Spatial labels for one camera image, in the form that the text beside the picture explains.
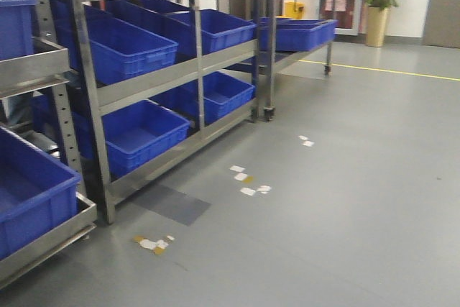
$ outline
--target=metal rack upright post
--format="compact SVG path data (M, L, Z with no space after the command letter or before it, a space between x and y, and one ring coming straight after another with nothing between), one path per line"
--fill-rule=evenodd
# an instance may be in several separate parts
M239 107L229 115L219 119L217 122L206 125L204 122L203 76L234 63L252 58L252 65L254 66L253 81L257 83L258 70L256 68L256 59L258 55L258 44L257 40L251 40L218 52L202 55L199 0L192 0L192 10L195 11L196 58L129 80L98 88L93 69L91 48L89 45L83 9L84 1L100 0L72 0L72 5L83 62L86 95L90 106L91 122L95 134L98 172L103 189L101 196L105 203L104 211L106 220L112 223L115 219L115 205L207 145L210 141L236 126L238 123L250 116L253 116L253 118L257 117L258 105L256 98L253 102ZM113 179L109 172L104 128L101 117L189 81L198 81L198 103L200 111L198 123L199 130L185 141L153 160L141 165L136 170L118 179Z

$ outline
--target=cart wheel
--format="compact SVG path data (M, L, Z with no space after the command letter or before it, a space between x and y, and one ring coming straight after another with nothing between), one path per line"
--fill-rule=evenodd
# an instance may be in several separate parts
M275 115L275 108L264 109L264 118L266 122L272 121L274 115Z

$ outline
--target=white paper piece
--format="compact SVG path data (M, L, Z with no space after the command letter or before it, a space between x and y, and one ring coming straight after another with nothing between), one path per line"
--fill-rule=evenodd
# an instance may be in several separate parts
M246 168L240 167L239 165L232 165L230 167L230 170L233 170L234 172L237 172L237 173L244 172L245 169Z
M256 191L252 190L251 188L248 187L243 187L241 190L239 190L241 193L247 194L248 196L253 196Z
M247 178L247 174L244 173L238 173L235 175L235 180L238 181L243 181L245 178Z
M257 192L261 192L261 193L265 192L266 193L266 192L270 192L271 190L272 190L272 188L270 186L262 185L257 189Z
M158 240L157 241L157 246L161 249L165 249L166 247L168 247L170 244L168 244L166 241L164 240Z
M142 248L150 249L151 251L153 251L157 246L156 242L150 241L148 239L143 239L139 244Z

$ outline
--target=plastic crate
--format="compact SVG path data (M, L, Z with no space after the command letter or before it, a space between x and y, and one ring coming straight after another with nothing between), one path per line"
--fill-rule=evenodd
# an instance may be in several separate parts
M0 0L0 60L31 55L35 0Z
M45 124L55 127L47 98L36 97L32 103L34 128ZM82 156L94 158L89 122L73 113L75 134ZM106 135L109 170L123 176L157 157L187 137L188 120L151 101L140 101L102 118Z
M203 77L205 122L213 123L249 102L255 87L221 72ZM151 98L153 101L198 118L198 82L192 81Z
M176 35L169 35L169 32L165 30L165 23L167 21L173 21L161 14L144 9L143 7L129 3L126 0L109 0L106 1L106 10L114 15L114 17L121 19L122 21L131 23L139 28L145 29L161 37L166 37L172 41L176 38ZM192 45L191 38L183 38L178 43L178 53L185 54L189 52L189 47Z
M111 17L89 19L87 23L94 70L100 82L117 83L175 62L176 42ZM69 48L70 56L76 57L70 22L56 21L56 34L59 43ZM76 58L71 58L70 64L81 70Z
M77 213L81 177L0 128L0 260Z
M291 20L283 23L291 27L300 25L318 25L319 29L317 34L317 45L322 45L325 42L331 41L335 37L335 29L337 21L335 19L307 19L307 20Z
M183 46L182 54L196 56L195 14L168 14L173 21L165 22L165 32L171 40ZM254 38L256 24L212 9L201 10L203 54L216 52Z
M172 12L190 11L186 6L173 3L168 0L140 0L145 9L157 12L158 14L170 14Z
M319 24L281 24L276 29L276 50L309 51L320 45ZM267 28L260 30L260 49L267 50Z

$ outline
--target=doorway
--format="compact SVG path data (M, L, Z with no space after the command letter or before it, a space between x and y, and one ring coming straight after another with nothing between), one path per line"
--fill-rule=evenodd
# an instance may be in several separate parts
M460 0L430 0L423 44L460 48Z

